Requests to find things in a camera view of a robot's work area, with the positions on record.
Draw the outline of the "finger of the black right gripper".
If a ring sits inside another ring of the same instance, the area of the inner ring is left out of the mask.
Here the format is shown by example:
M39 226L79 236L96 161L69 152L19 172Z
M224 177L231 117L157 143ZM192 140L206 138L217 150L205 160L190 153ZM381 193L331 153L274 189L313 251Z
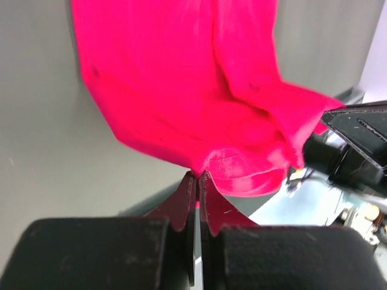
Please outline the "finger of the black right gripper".
M386 169L386 102L324 112L321 121L378 169Z

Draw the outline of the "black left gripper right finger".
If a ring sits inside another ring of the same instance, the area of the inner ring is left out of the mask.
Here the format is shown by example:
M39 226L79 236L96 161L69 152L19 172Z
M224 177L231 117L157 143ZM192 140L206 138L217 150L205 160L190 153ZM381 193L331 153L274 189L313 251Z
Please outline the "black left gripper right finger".
M369 245L346 227L261 226L198 181L204 289L385 289Z

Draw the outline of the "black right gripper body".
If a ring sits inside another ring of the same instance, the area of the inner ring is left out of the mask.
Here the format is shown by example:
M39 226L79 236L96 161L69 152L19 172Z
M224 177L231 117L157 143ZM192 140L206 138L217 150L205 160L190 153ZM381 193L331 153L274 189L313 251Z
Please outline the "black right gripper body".
M302 149L305 166L345 190L386 190L386 173L349 145L334 147L312 135Z

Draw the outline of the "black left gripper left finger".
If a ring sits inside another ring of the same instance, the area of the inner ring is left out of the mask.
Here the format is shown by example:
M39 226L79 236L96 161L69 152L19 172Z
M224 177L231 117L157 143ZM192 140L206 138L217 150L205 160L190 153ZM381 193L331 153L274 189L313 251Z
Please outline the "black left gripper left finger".
M137 217L40 219L16 244L2 289L189 289L197 181Z

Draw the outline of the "crimson red t shirt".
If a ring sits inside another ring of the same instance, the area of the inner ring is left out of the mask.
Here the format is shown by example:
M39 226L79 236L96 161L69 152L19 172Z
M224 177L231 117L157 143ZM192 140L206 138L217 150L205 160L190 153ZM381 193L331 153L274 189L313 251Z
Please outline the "crimson red t shirt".
M334 98L282 80L276 1L73 1L80 71L118 140L207 171L224 195L276 192Z

